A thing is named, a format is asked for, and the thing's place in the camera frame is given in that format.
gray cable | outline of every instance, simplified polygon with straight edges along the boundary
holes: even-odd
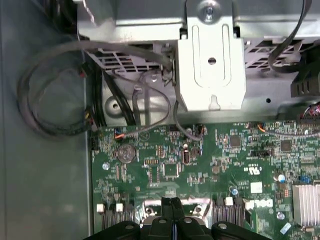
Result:
[[[178,121],[178,106],[179,106],[179,102],[175,101],[174,106],[173,106],[173,121],[176,125],[176,127],[180,130],[180,132],[182,132],[186,137],[188,137],[189,139],[193,140],[193,141],[198,141],[200,142],[202,140],[202,133],[198,136],[195,136],[193,134],[190,134],[189,132],[187,132],[187,130],[185,130],[179,123]]]
[[[141,128],[141,129],[135,130],[135,131],[124,132],[124,138],[132,137],[132,136],[137,135],[139,133],[143,133],[143,132],[149,131],[149,130],[151,130],[151,129],[163,124],[169,118],[169,115],[170,115],[170,112],[171,112],[171,103],[170,103],[169,98],[163,92],[159,91],[158,89],[156,89],[156,88],[154,88],[152,86],[149,86],[145,82],[137,82],[137,81],[134,81],[134,80],[131,80],[131,79],[127,79],[124,76],[116,74],[116,72],[114,70],[112,71],[112,73],[116,78],[118,78],[120,80],[123,80],[123,81],[131,83],[131,84],[138,85],[138,86],[140,86],[142,88],[146,88],[146,89],[150,89],[150,90],[155,91],[156,93],[160,94],[164,98],[164,100],[166,101],[166,103],[168,105],[168,111],[167,111],[166,115],[161,120],[159,120],[159,121],[157,121],[157,122],[155,122],[155,123],[153,123],[153,124],[151,124],[149,126],[146,126],[146,127]]]
[[[17,101],[20,114],[23,117],[23,120],[26,122],[28,126],[30,126],[35,132],[45,136],[45,137],[53,137],[59,136],[60,133],[51,131],[46,129],[44,126],[35,119],[35,116],[32,113],[30,104],[29,104],[29,84],[30,79],[36,69],[42,65],[44,62],[57,57],[61,54],[73,51],[81,51],[81,50],[97,50],[97,49],[108,49],[110,51],[120,51],[127,55],[137,56],[143,59],[146,59],[151,62],[156,62],[169,71],[172,69],[172,63],[169,58],[164,55],[156,54],[154,52],[144,50],[134,46],[128,46],[123,44],[112,44],[108,42],[100,42],[100,41],[73,41],[63,43],[57,46],[54,46],[48,50],[40,52],[38,55],[34,56],[30,61],[31,64],[21,75],[21,78],[17,84]]]
[[[138,79],[139,83],[145,83],[146,82],[146,77],[149,75],[154,75],[154,74],[159,74],[161,73],[160,69],[151,69],[148,71],[145,71],[141,74],[141,76]],[[141,89],[133,89],[133,94],[132,94],[132,109],[133,109],[133,115],[135,119],[135,123],[140,126],[141,125],[141,118],[140,118],[140,110],[138,106],[138,95],[142,94]]]

metal bracket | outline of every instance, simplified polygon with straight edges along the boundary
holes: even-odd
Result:
[[[232,0],[188,0],[186,16],[187,39],[178,40],[176,51],[181,103],[188,112],[241,109],[244,42],[234,36]]]

capacitor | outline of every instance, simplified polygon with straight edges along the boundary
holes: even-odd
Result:
[[[229,191],[233,196],[236,196],[239,193],[238,189],[235,186],[230,186]]]
[[[286,182],[286,176],[283,175],[282,173],[279,173],[279,172],[276,172],[273,176],[273,179],[276,181],[276,182],[279,182],[281,184],[285,183]]]
[[[279,219],[279,220],[284,220],[286,218],[285,214],[281,211],[278,211],[276,213],[276,218]]]

heatsink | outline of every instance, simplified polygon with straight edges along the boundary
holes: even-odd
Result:
[[[320,225],[320,185],[293,185],[293,218],[303,227]]]

motherboard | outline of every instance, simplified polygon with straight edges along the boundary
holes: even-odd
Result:
[[[115,139],[136,126],[90,137],[94,232],[160,216],[161,197],[210,228],[227,221],[273,240],[320,240],[317,126],[295,121],[174,125]]]

